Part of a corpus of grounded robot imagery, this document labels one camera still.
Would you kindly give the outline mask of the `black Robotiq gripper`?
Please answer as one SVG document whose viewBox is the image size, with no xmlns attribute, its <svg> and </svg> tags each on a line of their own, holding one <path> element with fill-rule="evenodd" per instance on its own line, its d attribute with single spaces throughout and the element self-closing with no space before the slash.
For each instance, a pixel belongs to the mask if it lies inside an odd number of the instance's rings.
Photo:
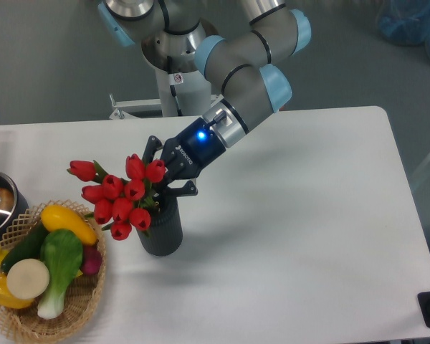
<svg viewBox="0 0 430 344">
<path fill-rule="evenodd" d="M 161 160 L 167 169 L 156 192 L 169 197 L 196 196 L 198 189 L 192 178 L 226 151 L 222 141 L 204 120 L 195 120 L 176 137 L 169 138 L 163 147 L 162 141 L 154 135 L 148 137 L 142 162 L 151 163 L 155 154 L 162 150 Z M 176 180 L 187 180 L 178 188 L 169 184 Z"/>
</svg>

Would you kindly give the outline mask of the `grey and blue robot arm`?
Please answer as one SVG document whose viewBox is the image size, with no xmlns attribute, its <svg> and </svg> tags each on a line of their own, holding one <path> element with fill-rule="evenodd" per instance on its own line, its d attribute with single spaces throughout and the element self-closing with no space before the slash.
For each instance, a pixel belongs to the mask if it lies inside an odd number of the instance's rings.
<svg viewBox="0 0 430 344">
<path fill-rule="evenodd" d="M 228 41 L 202 16 L 202 1 L 101 1 L 100 16 L 123 46 L 137 44 L 154 69 L 162 115 L 194 116 L 178 135 L 148 139 L 144 161 L 166 166 L 154 189 L 196 193 L 195 179 L 227 148 L 276 113 L 292 96 L 277 63 L 302 50 L 307 17 L 283 1 L 242 1 L 250 30 Z"/>
</svg>

